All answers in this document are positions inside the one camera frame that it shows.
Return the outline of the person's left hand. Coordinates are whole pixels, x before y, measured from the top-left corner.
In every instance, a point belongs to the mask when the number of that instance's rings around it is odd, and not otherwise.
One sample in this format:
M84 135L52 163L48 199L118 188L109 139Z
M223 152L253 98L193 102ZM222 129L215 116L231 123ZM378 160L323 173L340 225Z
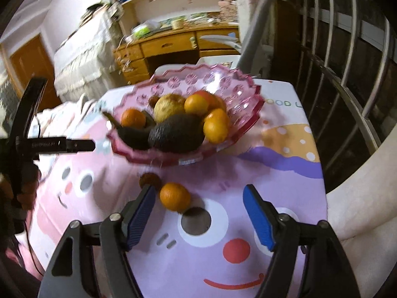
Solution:
M11 214L7 211L9 205L18 202L18 205L25 211L31 211L34 208L41 176L34 162L24 163L20 173L21 190L15 194L9 176L1 172L1 223L8 222L11 218Z

